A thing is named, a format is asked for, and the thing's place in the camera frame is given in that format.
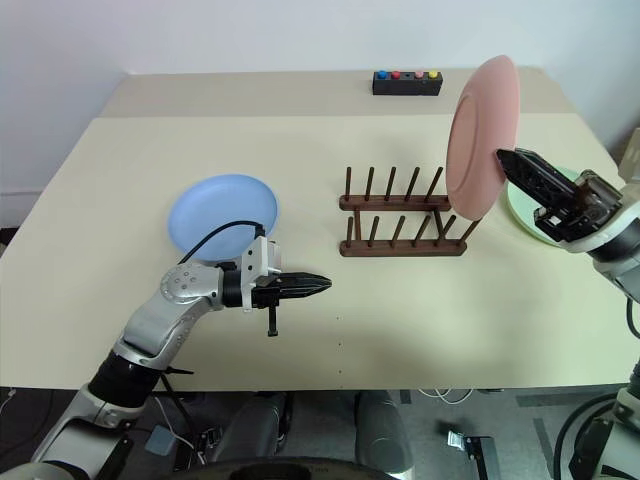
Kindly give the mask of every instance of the wooden peg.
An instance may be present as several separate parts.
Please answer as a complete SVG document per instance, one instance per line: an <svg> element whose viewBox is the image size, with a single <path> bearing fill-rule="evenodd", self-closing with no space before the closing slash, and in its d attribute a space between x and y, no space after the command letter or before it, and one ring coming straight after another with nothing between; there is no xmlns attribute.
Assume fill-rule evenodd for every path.
<svg viewBox="0 0 640 480"><path fill-rule="evenodd" d="M398 236L400 236L400 230L402 230L402 225L404 225L404 215L401 215L398 219L398 225L396 225L396 231L393 232L393 238L391 239L391 248L396 248L396 242L398 241Z"/></svg>
<svg viewBox="0 0 640 480"><path fill-rule="evenodd" d="M369 197L371 196L371 182L373 182L373 167L369 168L369 178L367 178L367 191L364 194L364 200L366 202L369 201Z"/></svg>
<svg viewBox="0 0 640 480"><path fill-rule="evenodd" d="M436 228L438 229L438 238L442 236L442 216L438 210L433 211L433 216L436 217Z"/></svg>
<svg viewBox="0 0 640 480"><path fill-rule="evenodd" d="M351 234L353 232L353 217L347 220L347 248L351 248Z"/></svg>
<svg viewBox="0 0 640 480"><path fill-rule="evenodd" d="M445 239L445 237L447 236L447 232L449 231L449 229L451 228L451 226L453 225L453 222L456 221L456 216L455 215L451 215L449 217L449 220L447 220L447 224L444 226L444 228L442 229L442 235L438 235L438 239L436 240L436 247L439 247L440 244L442 243L442 241Z"/></svg>
<svg viewBox="0 0 640 480"><path fill-rule="evenodd" d="M347 167L347 184L344 188L344 199L349 201L349 193L351 192L351 167Z"/></svg>
<svg viewBox="0 0 640 480"><path fill-rule="evenodd" d="M480 223L480 220L476 220L475 222L472 222L471 225L469 225L469 228L467 228L467 231L464 232L462 237L460 237L460 239L458 240L458 245L462 245L465 242L465 240L469 238L469 235L471 235L471 232L473 232L476 229L476 227Z"/></svg>
<svg viewBox="0 0 640 480"><path fill-rule="evenodd" d="M411 242L411 245L413 247L418 245L418 241L422 237L422 234L424 233L424 231L427 229L427 225L429 225L429 220L431 220L431 217L427 214L427 216L424 217L424 220L422 221L422 224L420 225L420 228L418 229L418 233L416 234L416 238L414 238L413 242Z"/></svg>
<svg viewBox="0 0 640 480"><path fill-rule="evenodd" d="M360 210L357 208L353 211L356 223L356 240L362 240L362 225L360 223Z"/></svg>
<svg viewBox="0 0 640 480"><path fill-rule="evenodd" d="M379 216L375 216L373 219L373 226L371 227L371 235L369 235L369 248L373 247L373 240L376 238L376 231L378 230L378 222L380 221Z"/></svg>
<svg viewBox="0 0 640 480"><path fill-rule="evenodd" d="M429 198L431 198L431 194L435 190L438 180L440 180L440 175L442 175L442 170L444 170L442 167L438 167L438 170L436 170L436 174L431 181L431 185L429 185L429 190L427 190L427 196L424 197L425 203L429 201Z"/></svg>
<svg viewBox="0 0 640 480"><path fill-rule="evenodd" d="M411 198L411 192L413 191L413 187L416 184L416 180L418 179L419 173L420 173L420 167L416 167L413 170L413 175L411 176L411 181L409 182L409 188L407 189L407 194L404 196L405 202L408 202L409 198Z"/></svg>
<svg viewBox="0 0 640 480"><path fill-rule="evenodd" d="M384 195L384 201L388 202L391 196L391 187L393 186L393 179L396 176L396 167L391 167L391 173L389 173L389 181L387 182L387 192Z"/></svg>

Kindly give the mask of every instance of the blue plate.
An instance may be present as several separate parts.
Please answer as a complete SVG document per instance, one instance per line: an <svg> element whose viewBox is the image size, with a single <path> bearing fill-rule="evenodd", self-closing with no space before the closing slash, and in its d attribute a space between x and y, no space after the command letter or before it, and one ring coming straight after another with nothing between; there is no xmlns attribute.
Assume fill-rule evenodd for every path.
<svg viewBox="0 0 640 480"><path fill-rule="evenodd" d="M234 220L253 220L269 235L278 218L278 202L271 189L247 175L207 178L184 192L171 208L169 236L183 252L191 250L212 230ZM238 225L205 243L193 258L206 261L239 257L253 241L254 228Z"/></svg>

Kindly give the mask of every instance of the floor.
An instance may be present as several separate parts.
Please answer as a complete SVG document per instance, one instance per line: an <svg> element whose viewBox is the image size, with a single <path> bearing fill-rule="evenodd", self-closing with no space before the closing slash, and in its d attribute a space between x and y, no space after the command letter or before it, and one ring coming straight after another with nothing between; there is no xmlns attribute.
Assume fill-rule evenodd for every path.
<svg viewBox="0 0 640 480"><path fill-rule="evenodd" d="M551 451L555 437L568 414L580 403L619 386L573 388L513 389L474 394L461 405L449 406L439 399L427 398L417 391L391 392L405 423L416 464L416 478L465 479L471 463L465 455L446 445L449 429L466 435L487 435L495 439L502 478L549 479ZM0 399L8 388L0 389ZM62 413L74 392L18 389L0 416L0 472L28 461L39 440ZM282 455L317 456L353 460L355 429L354 393L349 391L298 392L295 394L291 431ZM225 427L234 412L249 398L247 393L195 394L186 405L203 428ZM178 431L181 420L165 399L169 418ZM46 427L31 441L51 405ZM122 479L152 479L171 472L175 450L159 457L144 450L144 443L156 424L164 424L159 409L150 403L138 422L141 430L131 432L135 442ZM565 448L565 474L575 430L571 430ZM18 442L23 445L12 451Z"/></svg>

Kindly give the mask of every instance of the table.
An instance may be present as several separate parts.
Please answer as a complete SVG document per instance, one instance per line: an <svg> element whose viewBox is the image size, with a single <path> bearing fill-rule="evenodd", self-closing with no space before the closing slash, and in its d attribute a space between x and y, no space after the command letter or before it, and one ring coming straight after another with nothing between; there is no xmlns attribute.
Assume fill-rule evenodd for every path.
<svg viewBox="0 0 640 480"><path fill-rule="evenodd" d="M539 70L520 71L518 145L558 165L593 169L620 186L614 163L559 88ZM307 79L311 93L304 96L280 85L284 74L271 74L274 88L265 87L269 98L259 104L256 94L242 102L230 79L249 92L259 83L251 79L265 74L126 80L0 259L0 383L77 388L88 381L131 313L180 256L166 231L172 203L191 184L230 172L260 178L278 196L273 239L284 270L321 274L333 286L283 302L276 338L266 335L264 310L205 316L174 362L196 373L176 376L176 388L626 381L637 347L627 332L623 295L588 256L524 233L504 198L462 257L339 255L349 215L337 205L346 166L353 168L353 193L364 189L369 166L380 172L373 191L383 192L392 165L398 193L415 166L422 172L414 193L426 191L444 164L455 99L470 72L444 71L448 88L436 99L372 97L362 92L368 72L322 74L333 82L329 90L322 90L324 80L313 83L315 73L295 74ZM336 93L340 78L352 97ZM236 115L224 100L230 97L239 103ZM352 101L341 103L344 98ZM445 193L443 182L436 193ZM372 218L363 215L367 233ZM390 238L396 220L397 214L382 213L378 238ZM410 214L404 232L415 232L420 220ZM467 225L454 224L454 235Z"/></svg>

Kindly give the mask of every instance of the power cord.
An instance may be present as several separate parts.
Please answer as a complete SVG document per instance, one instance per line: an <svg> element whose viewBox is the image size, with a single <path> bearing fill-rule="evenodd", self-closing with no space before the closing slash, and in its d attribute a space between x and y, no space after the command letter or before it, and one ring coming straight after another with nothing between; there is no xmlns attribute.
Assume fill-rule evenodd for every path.
<svg viewBox="0 0 640 480"><path fill-rule="evenodd" d="M52 410L53 410L53 390L49 390L49 400L47 402L47 408L45 410L44 418L42 419L42 421L38 425L38 428L36 428L36 430L31 435L29 435L27 438L25 438L24 440L21 440L20 442L18 442L16 444L12 445L11 447L7 448L4 452L1 452L0 453L0 460L5 458L10 453L15 452L19 448L22 448L25 445L28 445L29 443L33 442L36 438L38 438L40 433L42 433L42 430L44 429L44 427L47 426L47 422L49 421L49 417L51 416L51 411Z"/></svg>
<svg viewBox="0 0 640 480"><path fill-rule="evenodd" d="M153 430L151 430L150 428L132 427L129 430L127 430L127 432L142 432L142 433L146 433L147 435L151 435L153 433Z"/></svg>
<svg viewBox="0 0 640 480"><path fill-rule="evenodd" d="M634 337L640 340L640 332L633 324L633 300L627 298L627 325Z"/></svg>
<svg viewBox="0 0 640 480"><path fill-rule="evenodd" d="M194 446L193 443L191 443L189 440L187 440L184 437L181 437L180 435L178 435L175 430L173 429L173 425L171 425L171 422L169 421L169 417L167 416L167 412L164 410L164 406L162 405L162 401L158 398L158 397L153 397L153 399L156 401L156 403L158 404L158 408L160 409L160 412L162 412L162 416L164 417L164 421L167 424L167 428L169 429L169 431L171 432L171 435L173 435L173 438L175 438L176 440L181 441L182 443L184 443L187 447L189 447L194 453L196 453L196 455L198 456L198 460L200 461L200 463L202 465L206 465L207 462L205 460L205 458L201 455L198 454L198 452L196 452L196 447Z"/></svg>
<svg viewBox="0 0 640 480"><path fill-rule="evenodd" d="M424 395L425 397L429 397L429 398L439 398L440 400L442 400L442 402L446 403L447 405L460 405L462 402L464 402L465 400L467 400L471 394L473 393L473 388L470 388L467 393L465 393L461 398L459 398L458 400L449 400L447 398L447 395L449 395L449 393L451 393L451 389L447 388L444 392L440 392L439 389L434 389L434 392L436 392L435 395L432 395L430 393L427 393L425 390L419 388L418 391Z"/></svg>
<svg viewBox="0 0 640 480"><path fill-rule="evenodd" d="M189 252L184 257L182 257L182 260L180 260L178 262L178 265L180 265L181 263L184 263L187 260L189 260L198 250L200 250L200 248L202 248L202 246L205 243L207 243L209 240L211 240L217 234L219 234L220 232L226 230L227 228L235 227L236 225L249 225L251 227L255 227L255 229L256 229L255 237L256 238L265 235L264 226L261 223L254 222L252 220L236 220L234 222L225 223L224 225L216 228L214 231L212 231L212 232L208 233L207 235L205 235L205 237L202 240L200 240L196 244L195 247L193 247L191 250L189 250Z"/></svg>
<svg viewBox="0 0 640 480"><path fill-rule="evenodd" d="M180 400L180 397L178 397L178 394L175 392L175 390L171 386L171 383L169 383L169 379L167 378L167 376L164 373L162 375L160 375L160 381L162 382L162 385L164 385L164 389L167 391L167 394L169 395L169 398L171 398L171 401L173 402L175 407L178 409L178 411L182 415L182 418L184 418L184 421L187 424L187 427L189 428L189 432L191 433L191 442L189 442L188 445L191 446L191 450L198 456L198 460L200 461L200 463L203 463L203 462L206 463L206 461L202 458L201 455L198 454L198 452L196 451L196 448L195 448L195 445L196 445L196 443L198 441L198 431L196 430L196 424L193 421L193 418L191 417L191 415L189 415L189 412L187 412L187 409L184 408L184 405L182 404L182 401ZM156 398L156 402L158 402L158 406L160 406L160 408L161 408L161 410L163 410L163 414L164 414L164 409L162 409L162 404L160 403L158 398ZM172 430L171 424L169 423L169 419L166 417L166 415L165 415L165 420L167 421L167 425L169 426L169 430Z"/></svg>
<svg viewBox="0 0 640 480"><path fill-rule="evenodd" d="M2 410L4 410L4 407L7 405L7 403L9 403L11 399L15 396L16 392L17 392L16 389L13 387L9 389L9 393L7 393L7 398L5 399L4 402L0 404L0 415L2 415Z"/></svg>

